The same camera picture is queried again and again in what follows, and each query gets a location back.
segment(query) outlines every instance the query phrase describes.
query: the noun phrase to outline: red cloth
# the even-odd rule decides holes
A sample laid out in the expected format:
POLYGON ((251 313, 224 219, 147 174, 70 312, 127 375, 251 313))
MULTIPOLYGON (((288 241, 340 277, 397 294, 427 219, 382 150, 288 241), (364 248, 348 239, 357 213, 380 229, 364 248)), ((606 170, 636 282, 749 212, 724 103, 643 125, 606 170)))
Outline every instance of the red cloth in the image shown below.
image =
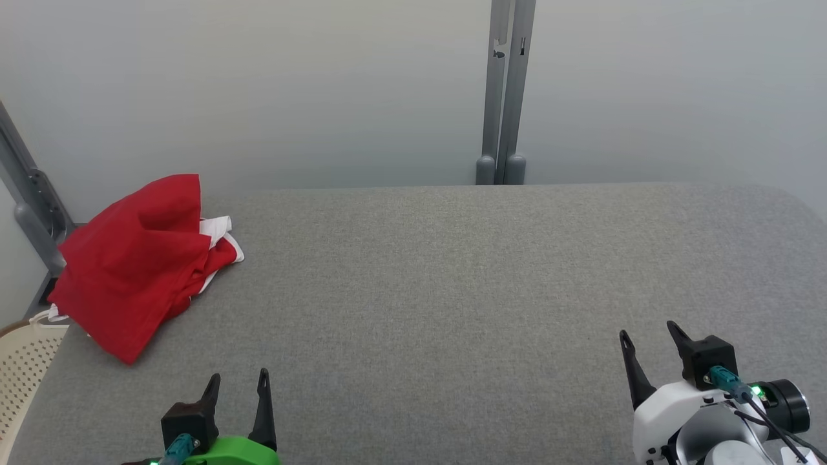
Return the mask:
POLYGON ((110 205, 60 246, 66 268, 49 301, 103 350, 132 364, 164 321, 232 263, 226 239, 198 232, 198 175, 173 175, 110 205))

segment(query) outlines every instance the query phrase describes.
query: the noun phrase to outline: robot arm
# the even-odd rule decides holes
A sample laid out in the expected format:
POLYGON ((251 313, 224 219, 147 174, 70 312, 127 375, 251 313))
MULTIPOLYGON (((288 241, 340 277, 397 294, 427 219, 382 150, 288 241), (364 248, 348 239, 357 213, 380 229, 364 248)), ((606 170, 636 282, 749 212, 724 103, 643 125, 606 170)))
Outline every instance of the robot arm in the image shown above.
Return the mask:
POLYGON ((694 341, 672 321, 667 327, 683 361, 684 381, 658 389, 640 367, 629 335, 620 332, 637 463, 776 465, 763 443, 783 439, 788 444, 782 450, 784 465, 819 464, 817 450, 797 448, 786 437, 810 428, 806 399, 795 385, 787 380, 742 383, 731 344, 716 336, 694 341))

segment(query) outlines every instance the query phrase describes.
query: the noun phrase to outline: gray fabric surface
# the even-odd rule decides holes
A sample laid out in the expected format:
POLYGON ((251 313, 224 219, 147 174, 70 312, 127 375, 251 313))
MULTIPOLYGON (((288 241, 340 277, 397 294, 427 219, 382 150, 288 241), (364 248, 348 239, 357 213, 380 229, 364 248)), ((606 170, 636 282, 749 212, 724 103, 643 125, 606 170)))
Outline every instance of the gray fabric surface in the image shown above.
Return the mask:
POLYGON ((618 331, 678 381, 666 329, 714 333, 748 381, 809 397, 827 445, 827 227, 779 190, 558 185, 205 199, 246 261, 133 367, 67 334, 12 464, 157 456, 160 417, 221 372, 249 433, 270 370, 280 456, 310 463, 631 463, 618 331))

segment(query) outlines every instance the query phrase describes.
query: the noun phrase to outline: cable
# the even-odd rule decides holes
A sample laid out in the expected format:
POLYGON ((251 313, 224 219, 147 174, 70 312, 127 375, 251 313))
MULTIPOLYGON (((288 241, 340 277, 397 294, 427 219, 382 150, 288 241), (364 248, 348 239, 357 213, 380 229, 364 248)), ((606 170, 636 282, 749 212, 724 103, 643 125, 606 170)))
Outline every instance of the cable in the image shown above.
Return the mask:
MULTIPOLYGON (((749 421, 751 421, 755 424, 760 424, 761 426, 767 426, 768 428, 772 428, 769 424, 767 424, 766 421, 764 421, 762 419, 757 419, 757 418, 755 418, 754 416, 751 416, 751 415, 747 415, 747 414, 745 414, 744 412, 742 412, 740 410, 736 410, 733 413, 735 413, 735 416, 739 417, 740 419, 747 419, 747 420, 749 420, 749 421)), ((825 455, 823 452, 821 452, 816 446, 814 446, 811 443, 808 443, 804 439, 800 438, 799 436, 797 436, 793 433, 790 433, 789 431, 787 431, 785 429, 778 428, 778 427, 777 427, 777 429, 778 429, 778 431, 783 433, 783 435, 781 435, 782 439, 784 439, 785 436, 792 439, 793 441, 797 442, 799 445, 801 445, 803 447, 806 447, 809 450, 811 450, 815 454, 815 456, 819 458, 819 460, 821 462, 827 464, 827 455, 825 455)))
MULTIPOLYGON (((756 444, 760 444, 760 443, 761 443, 761 440, 760 440, 760 439, 758 439, 758 436, 756 436, 756 435, 755 435, 755 430, 754 430, 754 429, 752 429, 752 427, 750 427, 750 426, 749 426, 749 424, 747 424, 747 420, 745 420, 745 419, 741 418, 741 423, 743 423, 743 425, 747 427, 747 431, 749 431, 749 433, 753 436, 753 439, 755 439, 755 443, 756 443, 756 444)), ((760 448, 760 449, 761 449, 761 453, 763 453, 763 454, 764 454, 764 457, 766 457, 766 458, 767 458, 767 463, 775 463, 775 461, 774 461, 774 460, 772 460, 772 458, 770 458, 770 456, 769 456, 769 455, 767 455, 767 450, 766 450, 763 446, 760 446, 760 445, 759 445, 759 446, 758 446, 758 448, 760 448)))
POLYGON ((767 424, 767 427, 770 430, 772 430, 772 432, 775 433, 776 436, 781 438, 782 441, 784 441, 784 444, 786 444, 786 446, 790 448, 790 450, 796 455, 796 457, 798 457, 798 459, 801 460, 801 463, 807 463, 807 459, 804 457, 801 451, 798 450, 796 445, 792 443, 792 441, 786 436, 786 434, 781 432, 781 430, 772 422, 770 417, 768 417, 767 414, 764 413, 764 410, 758 407, 758 405, 755 403, 755 400, 753 400, 753 395, 751 392, 742 393, 741 398, 749 402, 749 404, 753 407, 753 410, 755 410, 756 413, 758 413, 758 416, 760 416, 764 420, 764 423, 767 424))
POLYGON ((784 431, 783 429, 782 429, 782 431, 787 436, 789 436, 790 439, 792 439, 793 441, 796 441, 798 444, 800 444, 800 445, 808 448, 809 450, 813 451, 815 456, 818 457, 821 462, 827 463, 827 455, 825 455, 823 452, 821 452, 819 449, 817 449, 815 446, 813 446, 813 444, 810 444, 810 443, 806 442, 804 439, 801 439, 800 437, 796 436, 793 433, 790 433, 789 431, 784 431))

